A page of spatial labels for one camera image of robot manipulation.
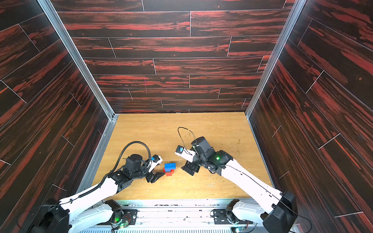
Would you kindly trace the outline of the red long lego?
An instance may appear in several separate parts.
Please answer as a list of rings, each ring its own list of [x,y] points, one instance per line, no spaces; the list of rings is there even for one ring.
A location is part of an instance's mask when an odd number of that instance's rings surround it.
[[[166,171],[163,170],[167,176],[172,176],[174,174],[174,170]]]

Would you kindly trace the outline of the blue long lego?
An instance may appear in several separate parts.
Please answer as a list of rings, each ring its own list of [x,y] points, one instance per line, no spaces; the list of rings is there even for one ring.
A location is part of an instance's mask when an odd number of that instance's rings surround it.
[[[167,164],[164,165],[164,169],[175,170],[176,169],[176,163],[167,163]]]

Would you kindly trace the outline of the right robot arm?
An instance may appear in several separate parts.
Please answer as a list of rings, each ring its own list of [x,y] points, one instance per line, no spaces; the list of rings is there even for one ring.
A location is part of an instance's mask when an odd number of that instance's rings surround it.
[[[179,145],[175,154],[186,159],[182,170],[194,175],[201,167],[208,169],[241,188],[256,204],[233,199],[225,209],[224,218],[232,224],[250,221],[264,226],[269,233],[290,232],[298,217],[295,196],[275,189],[244,169],[223,150],[215,151],[204,137],[192,142],[190,150]]]

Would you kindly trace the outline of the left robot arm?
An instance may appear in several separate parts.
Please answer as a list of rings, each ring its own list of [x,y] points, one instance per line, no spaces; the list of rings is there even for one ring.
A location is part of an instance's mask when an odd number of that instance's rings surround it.
[[[163,159],[154,155],[144,161],[142,156],[132,154],[117,171],[106,175],[102,182],[73,196],[63,198],[57,204],[43,205],[27,229],[28,233],[77,233],[99,223],[117,220],[120,210],[116,201],[106,201],[127,187],[134,180],[146,178],[155,183],[164,174],[153,173]]]

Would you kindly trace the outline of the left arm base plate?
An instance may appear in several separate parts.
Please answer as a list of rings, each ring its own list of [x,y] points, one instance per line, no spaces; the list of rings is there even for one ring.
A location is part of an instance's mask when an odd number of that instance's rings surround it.
[[[137,209],[122,209],[115,210],[110,219],[106,222],[99,223],[98,225],[108,225],[108,226],[129,226],[135,225],[138,217]]]

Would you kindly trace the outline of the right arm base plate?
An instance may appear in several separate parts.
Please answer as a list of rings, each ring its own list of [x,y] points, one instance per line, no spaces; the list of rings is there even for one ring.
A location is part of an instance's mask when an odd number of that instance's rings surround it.
[[[239,220],[233,214],[232,211],[227,212],[225,209],[213,209],[210,212],[210,216],[213,218],[215,225],[224,225],[224,224],[225,225],[227,225],[227,224],[231,224],[231,225],[248,224],[248,225],[251,225],[251,224],[253,224],[252,221]]]

